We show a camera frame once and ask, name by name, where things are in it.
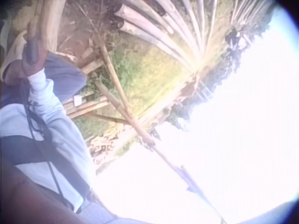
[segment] hand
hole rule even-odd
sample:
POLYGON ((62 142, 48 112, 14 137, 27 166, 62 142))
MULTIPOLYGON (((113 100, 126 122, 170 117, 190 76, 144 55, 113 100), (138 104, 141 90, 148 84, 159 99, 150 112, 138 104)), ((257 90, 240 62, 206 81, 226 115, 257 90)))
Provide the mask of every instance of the hand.
POLYGON ((41 41, 38 41, 37 46, 38 46, 38 61, 35 64, 28 63, 27 54, 26 54, 28 50, 28 45, 26 44, 24 47, 23 55, 22 55, 22 65, 26 77, 34 75, 44 68, 44 64, 48 56, 48 51, 43 47, 41 41))

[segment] blue fabric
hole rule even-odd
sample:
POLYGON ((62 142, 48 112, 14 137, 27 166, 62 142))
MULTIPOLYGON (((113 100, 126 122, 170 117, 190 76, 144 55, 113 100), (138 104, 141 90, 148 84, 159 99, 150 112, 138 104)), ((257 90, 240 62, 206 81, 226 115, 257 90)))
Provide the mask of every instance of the blue fabric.
MULTIPOLYGON (((61 103, 71 98, 86 84, 86 75, 81 69, 53 53, 48 54, 45 74, 48 79, 53 80, 53 92, 61 103)), ((1 107, 14 103, 22 103, 20 85, 7 86, 1 82, 1 107)))

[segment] white sky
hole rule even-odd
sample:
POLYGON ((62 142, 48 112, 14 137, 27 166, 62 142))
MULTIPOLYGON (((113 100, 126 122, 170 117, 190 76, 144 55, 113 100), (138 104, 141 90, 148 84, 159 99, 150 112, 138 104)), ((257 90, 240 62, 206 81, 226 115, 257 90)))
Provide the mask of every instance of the white sky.
MULTIPOLYGON (((298 34, 279 12, 243 54, 241 68, 196 107, 188 133, 164 123, 159 148, 184 164, 229 223, 262 214, 299 193, 298 34)), ((162 224, 220 223, 161 160, 134 145, 97 179, 120 217, 162 224)))

